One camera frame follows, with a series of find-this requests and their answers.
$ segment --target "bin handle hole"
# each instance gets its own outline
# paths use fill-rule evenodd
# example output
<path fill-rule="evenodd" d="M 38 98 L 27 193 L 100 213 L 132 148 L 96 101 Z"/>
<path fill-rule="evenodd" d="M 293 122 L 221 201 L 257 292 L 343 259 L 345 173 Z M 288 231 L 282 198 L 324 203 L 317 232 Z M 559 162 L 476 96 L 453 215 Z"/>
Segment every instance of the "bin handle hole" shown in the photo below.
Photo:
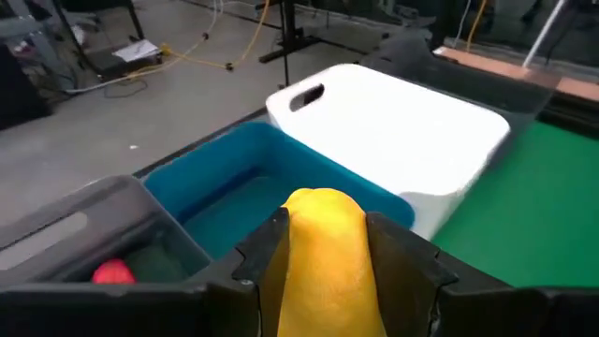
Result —
<path fill-rule="evenodd" d="M 325 86 L 318 84 L 315 87 L 312 87 L 293 97 L 293 99 L 291 99 L 291 103 L 289 104 L 289 108 L 291 109 L 291 112 L 296 112 L 308 104 L 315 102 L 318 98 L 322 97 L 324 93 Z"/>

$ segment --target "yellow object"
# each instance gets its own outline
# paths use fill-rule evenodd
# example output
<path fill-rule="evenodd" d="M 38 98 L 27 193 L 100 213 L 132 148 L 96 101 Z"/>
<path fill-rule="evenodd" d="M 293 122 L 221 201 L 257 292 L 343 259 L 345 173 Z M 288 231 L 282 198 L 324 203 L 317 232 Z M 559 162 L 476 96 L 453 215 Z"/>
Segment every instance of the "yellow object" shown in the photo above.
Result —
<path fill-rule="evenodd" d="M 470 28 L 470 34 L 468 34 L 468 40 L 466 41 L 466 52 L 470 52 L 470 46 L 472 45 L 472 38 L 475 35 L 476 27 L 480 22 L 480 18 L 483 16 L 483 12 L 485 11 L 485 6 L 487 5 L 487 0 L 483 0 L 482 4 L 480 4 L 480 8 L 478 9 L 478 13 L 476 13 L 475 22 L 472 24 Z"/>
<path fill-rule="evenodd" d="M 279 337 L 381 337 L 366 214 L 348 195 L 300 189 L 289 210 Z"/>

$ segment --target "green object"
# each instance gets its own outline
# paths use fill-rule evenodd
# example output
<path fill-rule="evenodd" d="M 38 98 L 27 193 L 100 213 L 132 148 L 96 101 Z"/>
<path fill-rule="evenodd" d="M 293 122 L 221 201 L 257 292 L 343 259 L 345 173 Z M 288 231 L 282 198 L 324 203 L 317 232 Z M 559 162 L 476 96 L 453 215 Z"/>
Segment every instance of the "green object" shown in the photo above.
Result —
<path fill-rule="evenodd" d="M 599 141 L 535 123 L 433 242 L 512 286 L 599 286 Z"/>
<path fill-rule="evenodd" d="M 189 277 L 179 260 L 162 244 L 141 248 L 129 254 L 124 263 L 135 276 L 136 282 L 180 282 Z"/>

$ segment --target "gray plastic bin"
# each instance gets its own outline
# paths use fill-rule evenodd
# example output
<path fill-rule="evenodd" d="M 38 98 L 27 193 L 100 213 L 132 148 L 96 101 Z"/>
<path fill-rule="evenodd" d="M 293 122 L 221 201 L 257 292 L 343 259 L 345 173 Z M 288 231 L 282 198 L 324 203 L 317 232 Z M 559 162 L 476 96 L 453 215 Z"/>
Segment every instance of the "gray plastic bin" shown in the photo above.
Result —
<path fill-rule="evenodd" d="M 211 261 L 131 176 L 91 183 L 0 234 L 0 286 L 88 282 L 101 263 L 115 257 L 148 270 L 138 281 L 174 282 Z M 144 256 L 153 261 L 143 261 Z M 152 266 L 158 261 L 168 265 Z"/>

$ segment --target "blue bin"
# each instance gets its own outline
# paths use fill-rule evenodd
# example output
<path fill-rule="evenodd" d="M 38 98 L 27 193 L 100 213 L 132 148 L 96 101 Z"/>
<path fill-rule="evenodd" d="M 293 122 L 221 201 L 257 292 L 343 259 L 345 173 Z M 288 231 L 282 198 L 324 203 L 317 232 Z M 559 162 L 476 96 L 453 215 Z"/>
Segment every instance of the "blue bin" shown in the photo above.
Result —
<path fill-rule="evenodd" d="M 152 172 L 146 187 L 213 258 L 260 226 L 293 191 L 330 187 L 411 227 L 403 199 L 266 123 L 246 123 Z"/>

